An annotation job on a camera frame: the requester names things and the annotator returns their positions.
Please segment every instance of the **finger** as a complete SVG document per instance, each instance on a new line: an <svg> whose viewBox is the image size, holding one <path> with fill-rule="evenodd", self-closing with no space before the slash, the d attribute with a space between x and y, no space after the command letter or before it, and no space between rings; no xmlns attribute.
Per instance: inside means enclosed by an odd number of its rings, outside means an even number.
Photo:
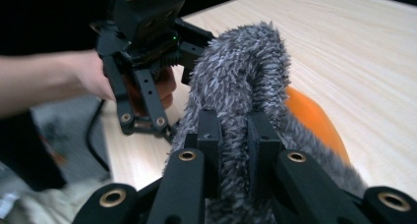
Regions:
<svg viewBox="0 0 417 224"><path fill-rule="evenodd" d="M168 108L174 102L174 96L172 94L166 95L160 100L164 109Z"/></svg>
<svg viewBox="0 0 417 224"><path fill-rule="evenodd" d="M175 82L174 73L171 67L164 68L161 71L155 85L160 99L163 99L166 96L172 94L172 92L177 87L177 83Z"/></svg>
<svg viewBox="0 0 417 224"><path fill-rule="evenodd" d="M103 99L109 99L112 101L116 101L116 96L114 96L113 90L111 89L110 82L108 81L108 78L105 78L104 84L102 85L102 98Z"/></svg>

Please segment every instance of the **black cable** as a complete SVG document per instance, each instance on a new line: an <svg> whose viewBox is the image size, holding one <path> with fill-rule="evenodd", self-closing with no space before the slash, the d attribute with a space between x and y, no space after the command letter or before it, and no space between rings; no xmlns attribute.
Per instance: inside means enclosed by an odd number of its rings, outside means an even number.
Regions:
<svg viewBox="0 0 417 224"><path fill-rule="evenodd" d="M89 127L87 128L87 131L86 131L86 143L87 143L87 148L89 149L89 152L95 158L95 160L97 160L97 162L101 165L101 167L105 171L110 172L110 169L108 168L107 163L95 151L94 147L91 144L90 138L89 138L89 136L91 134L91 131L92 131L92 126L95 124L95 121L97 120L98 116L100 115L101 108L103 107L104 103L105 103L105 100L101 99L100 103L97 106L97 109L94 112L94 115L92 116L91 120L89 121Z"/></svg>

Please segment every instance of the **mounting hole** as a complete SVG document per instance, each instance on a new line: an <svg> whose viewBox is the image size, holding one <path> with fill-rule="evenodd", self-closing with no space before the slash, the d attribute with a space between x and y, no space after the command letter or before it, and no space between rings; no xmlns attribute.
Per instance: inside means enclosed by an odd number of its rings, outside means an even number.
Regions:
<svg viewBox="0 0 417 224"><path fill-rule="evenodd" d="M294 162L305 162L307 161L307 157L299 152L290 152L287 154L288 158Z"/></svg>
<svg viewBox="0 0 417 224"><path fill-rule="evenodd" d="M178 155L178 157L183 161L191 161L194 160L197 157L197 154L193 151L183 151Z"/></svg>
<svg viewBox="0 0 417 224"><path fill-rule="evenodd" d="M165 224L180 224L181 218L177 215L170 215L165 219Z"/></svg>
<svg viewBox="0 0 417 224"><path fill-rule="evenodd" d="M410 203L403 197L393 193L379 193L378 199L386 206L397 211L409 211L411 209Z"/></svg>
<svg viewBox="0 0 417 224"><path fill-rule="evenodd" d="M122 189L111 190L100 198L100 205L103 207L113 207L119 205L126 198L126 192Z"/></svg>

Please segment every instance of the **floor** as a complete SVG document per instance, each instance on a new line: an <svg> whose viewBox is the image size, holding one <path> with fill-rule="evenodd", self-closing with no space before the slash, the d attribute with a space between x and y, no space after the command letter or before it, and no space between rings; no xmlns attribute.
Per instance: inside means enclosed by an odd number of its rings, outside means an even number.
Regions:
<svg viewBox="0 0 417 224"><path fill-rule="evenodd" d="M65 157L60 168L68 183L109 176L92 157L84 140L89 120L98 102L94 96L86 96L33 109L35 121L43 131L42 134L49 141L53 141L53 150ZM108 162L99 121L90 138L96 152ZM13 171L0 164L0 199L5 194L22 196L25 193L31 193L30 188Z"/></svg>

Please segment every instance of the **fluffy gray fur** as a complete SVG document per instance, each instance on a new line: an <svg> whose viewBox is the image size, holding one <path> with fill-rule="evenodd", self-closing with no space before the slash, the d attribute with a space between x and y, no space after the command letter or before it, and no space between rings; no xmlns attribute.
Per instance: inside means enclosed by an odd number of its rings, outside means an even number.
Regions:
<svg viewBox="0 0 417 224"><path fill-rule="evenodd" d="M190 82L191 91L173 150L196 133L201 109L213 109L223 133L221 199L207 200L206 223L273 222L268 200L250 202L247 115L262 110L284 146L311 154L343 189L361 196L364 182L326 148L285 106L289 56L272 24L231 29L210 42Z"/></svg>

